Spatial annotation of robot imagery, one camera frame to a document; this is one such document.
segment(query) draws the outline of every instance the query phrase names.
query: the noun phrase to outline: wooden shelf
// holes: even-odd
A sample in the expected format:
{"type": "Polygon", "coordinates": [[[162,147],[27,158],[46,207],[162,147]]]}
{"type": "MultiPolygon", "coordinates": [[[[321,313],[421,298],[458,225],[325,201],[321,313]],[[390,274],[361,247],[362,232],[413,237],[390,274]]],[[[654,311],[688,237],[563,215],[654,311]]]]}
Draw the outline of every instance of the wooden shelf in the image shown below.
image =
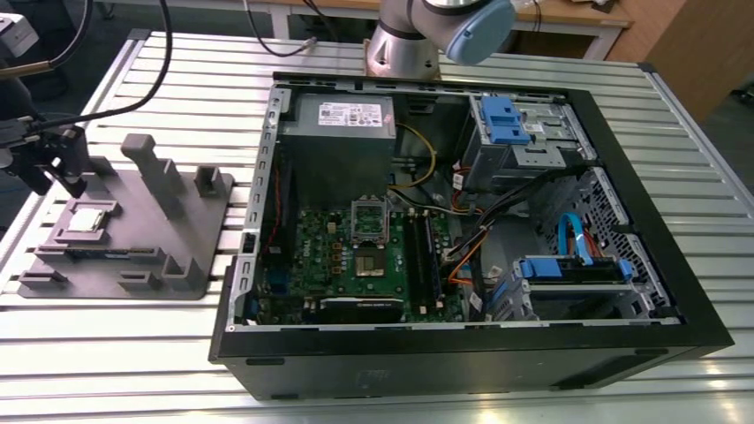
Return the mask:
{"type": "MultiPolygon", "coordinates": [[[[633,20],[619,4],[613,7],[611,13],[602,13],[591,9],[589,4],[573,3],[570,0],[539,0],[542,7],[542,21],[551,24],[577,24],[593,27],[631,26],[633,20]]],[[[266,3],[303,5],[300,0],[266,0],[266,3]]],[[[379,10],[381,0],[317,0],[321,8],[343,7],[347,9],[379,10]]],[[[533,22],[537,19],[537,7],[530,6],[518,13],[518,20],[533,22]]]]}

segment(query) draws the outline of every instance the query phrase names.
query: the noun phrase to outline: orange wire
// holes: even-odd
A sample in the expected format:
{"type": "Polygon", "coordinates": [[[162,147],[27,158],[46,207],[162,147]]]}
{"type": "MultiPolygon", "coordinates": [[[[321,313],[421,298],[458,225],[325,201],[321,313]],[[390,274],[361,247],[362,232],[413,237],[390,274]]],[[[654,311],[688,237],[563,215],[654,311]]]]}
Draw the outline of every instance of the orange wire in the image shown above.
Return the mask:
{"type": "Polygon", "coordinates": [[[461,260],[461,262],[457,265],[457,268],[453,270],[453,272],[450,273],[450,276],[447,277],[447,280],[450,283],[457,283],[457,284],[466,284],[467,282],[461,283],[462,280],[457,279],[457,274],[461,271],[461,267],[463,267],[463,264],[467,263],[469,258],[471,257],[471,255],[474,254],[474,252],[481,248],[482,243],[485,243],[485,240],[487,239],[487,233],[485,233],[485,237],[479,240],[479,242],[474,245],[474,247],[471,248],[471,250],[469,251],[469,253],[466,254],[466,256],[463,257],[463,259],[461,260]]]}

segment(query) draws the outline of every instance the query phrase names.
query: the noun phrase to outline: black cable on table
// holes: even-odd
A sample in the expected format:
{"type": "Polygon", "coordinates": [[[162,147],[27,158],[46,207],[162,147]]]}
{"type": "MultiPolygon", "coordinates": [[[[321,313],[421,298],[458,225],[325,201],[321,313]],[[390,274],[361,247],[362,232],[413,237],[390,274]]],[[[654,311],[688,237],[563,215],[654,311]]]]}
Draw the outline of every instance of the black cable on table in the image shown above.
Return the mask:
{"type": "Polygon", "coordinates": [[[103,117],[112,117],[115,115],[120,115],[123,113],[131,112],[144,106],[150,100],[155,97],[156,90],[162,87],[163,81],[166,80],[167,70],[170,68],[170,62],[174,55],[174,24],[170,17],[170,10],[167,8],[167,0],[158,0],[160,4],[160,11],[163,13],[163,25],[166,27],[166,58],[163,59],[163,67],[160,69],[159,74],[156,75],[155,84],[150,91],[147,92],[146,96],[139,100],[136,103],[112,110],[104,110],[98,113],[90,113],[87,115],[82,115],[80,117],[64,117],[60,119],[54,119],[42,123],[38,123],[34,126],[34,129],[42,131],[48,128],[55,128],[60,125],[70,125],[76,124],[79,122],[91,121],[94,119],[100,119],[103,117]]]}
{"type": "Polygon", "coordinates": [[[247,18],[248,18],[248,25],[251,26],[251,32],[254,33],[254,36],[256,37],[256,40],[259,41],[259,44],[262,45],[262,48],[264,50],[267,50],[267,53],[270,53],[272,56],[276,57],[291,57],[294,55],[298,55],[302,51],[305,51],[306,49],[309,49],[309,46],[311,46],[311,44],[314,44],[317,42],[317,38],[307,40],[299,47],[298,49],[295,49],[294,51],[288,51],[287,53],[280,53],[279,51],[274,51],[270,46],[267,45],[267,43],[264,42],[264,40],[262,39],[262,36],[259,35],[259,30],[256,29],[256,22],[255,22],[255,18],[251,14],[251,11],[248,10],[248,0],[244,0],[244,10],[247,12],[247,18]]]}
{"type": "Polygon", "coordinates": [[[338,36],[338,32],[335,30],[335,26],[333,25],[333,21],[330,20],[330,17],[319,10],[319,7],[317,7],[315,0],[303,0],[303,1],[305,1],[305,4],[309,6],[309,8],[313,11],[315,11],[317,15],[319,16],[319,18],[325,22],[326,27],[327,27],[327,31],[330,32],[330,36],[333,37],[333,41],[341,42],[341,37],[338,36]]]}

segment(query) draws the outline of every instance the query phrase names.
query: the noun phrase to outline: white table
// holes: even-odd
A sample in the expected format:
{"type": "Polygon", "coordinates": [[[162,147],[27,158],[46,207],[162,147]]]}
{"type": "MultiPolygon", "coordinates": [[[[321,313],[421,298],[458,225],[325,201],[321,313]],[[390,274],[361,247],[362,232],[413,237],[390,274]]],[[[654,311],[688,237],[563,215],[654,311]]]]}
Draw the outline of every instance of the white table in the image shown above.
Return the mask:
{"type": "MultiPolygon", "coordinates": [[[[275,42],[287,47],[294,42],[275,42]]],[[[87,105],[144,95],[164,36],[130,40],[87,105]]],[[[752,422],[754,417],[754,203],[657,76],[631,64],[498,56],[443,63],[446,79],[587,89],[675,235],[736,346],[670,363],[601,390],[266,402],[206,358],[220,278],[239,246],[272,71],[362,73],[358,45],[323,44],[279,59],[238,37],[179,34],[156,99],[91,123],[92,155],[127,166],[119,143],[155,136],[179,169],[212,163],[236,178],[207,296],[199,301],[44,300],[16,294],[15,276],[60,213],[66,193],[32,196],[0,244],[0,421],[92,423],[752,422]]]]}

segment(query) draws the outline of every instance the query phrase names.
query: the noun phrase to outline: blue plastic latch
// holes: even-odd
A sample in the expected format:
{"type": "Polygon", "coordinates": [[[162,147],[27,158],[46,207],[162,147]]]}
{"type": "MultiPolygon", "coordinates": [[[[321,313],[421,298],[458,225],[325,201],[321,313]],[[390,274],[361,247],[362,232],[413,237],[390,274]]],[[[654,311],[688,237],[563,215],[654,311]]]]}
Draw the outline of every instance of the blue plastic latch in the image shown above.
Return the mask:
{"type": "Polygon", "coordinates": [[[537,258],[530,259],[531,268],[534,269],[534,276],[545,278],[562,277],[561,266],[555,258],[537,258]]]}
{"type": "Polygon", "coordinates": [[[522,278],[531,278],[534,276],[534,269],[531,268],[531,263],[529,262],[529,259],[523,259],[518,261],[518,265],[521,267],[522,278]]]}
{"type": "Polygon", "coordinates": [[[623,280],[629,281],[634,277],[634,267],[631,266],[631,262],[627,259],[621,259],[618,261],[618,267],[623,274],[623,280]]]}
{"type": "Polygon", "coordinates": [[[531,142],[521,126],[521,113],[507,97],[482,97],[482,117],[493,144],[527,145],[531,142]]]}

